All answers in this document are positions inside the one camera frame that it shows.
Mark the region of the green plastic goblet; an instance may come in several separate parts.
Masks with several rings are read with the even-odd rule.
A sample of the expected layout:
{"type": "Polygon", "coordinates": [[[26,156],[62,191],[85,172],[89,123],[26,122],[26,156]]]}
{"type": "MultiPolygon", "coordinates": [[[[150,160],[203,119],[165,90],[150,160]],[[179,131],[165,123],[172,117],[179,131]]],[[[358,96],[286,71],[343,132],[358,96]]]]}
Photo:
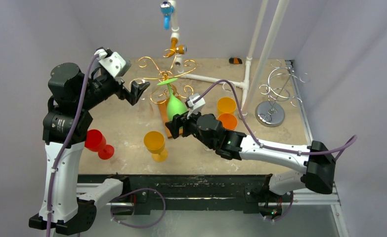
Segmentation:
{"type": "Polygon", "coordinates": [[[166,85],[169,90],[170,99],[167,104],[167,116],[169,120],[172,120],[173,116],[176,114],[181,115],[188,111],[186,105],[173,94],[171,83],[175,82],[176,80],[178,80],[178,78],[171,78],[157,84],[158,86],[166,85]]]}

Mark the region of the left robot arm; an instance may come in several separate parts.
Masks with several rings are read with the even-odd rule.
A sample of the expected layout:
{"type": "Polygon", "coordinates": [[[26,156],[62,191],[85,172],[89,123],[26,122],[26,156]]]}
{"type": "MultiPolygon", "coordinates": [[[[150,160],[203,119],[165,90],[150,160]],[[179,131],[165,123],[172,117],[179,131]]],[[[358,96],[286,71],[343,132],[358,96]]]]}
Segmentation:
{"type": "Polygon", "coordinates": [[[63,63],[52,69],[48,81],[51,97],[43,119],[45,191],[38,214],[29,219],[31,228],[44,230],[48,237],[89,230],[106,203],[114,198],[124,202],[131,195],[128,178],[108,178],[88,193],[77,195],[80,159],[92,122],[90,110],[112,95],[134,105],[150,85],[133,81],[127,89],[103,67],[98,70],[101,74],[95,77],[94,70],[83,73],[77,64],[63,63]]]}

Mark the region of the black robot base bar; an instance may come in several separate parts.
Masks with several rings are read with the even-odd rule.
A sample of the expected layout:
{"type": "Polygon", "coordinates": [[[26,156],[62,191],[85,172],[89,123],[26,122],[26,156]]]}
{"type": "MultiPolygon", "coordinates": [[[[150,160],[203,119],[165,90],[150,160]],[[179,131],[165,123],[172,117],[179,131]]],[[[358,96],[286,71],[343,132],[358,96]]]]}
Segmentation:
{"type": "Polygon", "coordinates": [[[128,175],[124,190],[112,200],[127,203],[135,215],[152,210],[241,211],[280,216],[293,201],[293,192],[269,191],[270,175],[128,175]]]}

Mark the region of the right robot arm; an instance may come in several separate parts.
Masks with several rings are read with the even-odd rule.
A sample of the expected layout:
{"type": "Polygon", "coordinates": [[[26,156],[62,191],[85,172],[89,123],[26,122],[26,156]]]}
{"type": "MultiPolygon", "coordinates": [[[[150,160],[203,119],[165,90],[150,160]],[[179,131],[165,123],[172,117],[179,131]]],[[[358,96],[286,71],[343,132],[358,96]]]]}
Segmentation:
{"type": "Polygon", "coordinates": [[[321,142],[298,146],[255,141],[251,135],[224,128],[213,114],[175,115],[165,126],[174,139],[192,135],[224,159],[257,160],[290,168],[270,175],[261,188],[265,200],[303,188],[319,194],[333,192],[336,161],[321,142]]]}

